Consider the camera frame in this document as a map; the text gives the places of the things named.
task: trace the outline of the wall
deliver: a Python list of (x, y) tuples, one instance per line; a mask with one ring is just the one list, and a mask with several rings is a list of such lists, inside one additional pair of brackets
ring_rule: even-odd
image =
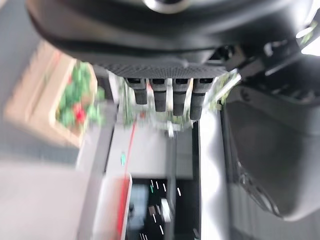
[[(177, 177), (191, 179), (192, 134), (191, 129), (177, 137)], [(132, 129), (116, 125), (114, 129), (106, 174), (122, 175), (121, 154), (127, 154)], [(148, 126), (136, 126), (128, 162), (128, 172), (133, 178), (166, 178), (168, 175), (167, 136), (164, 131)]]

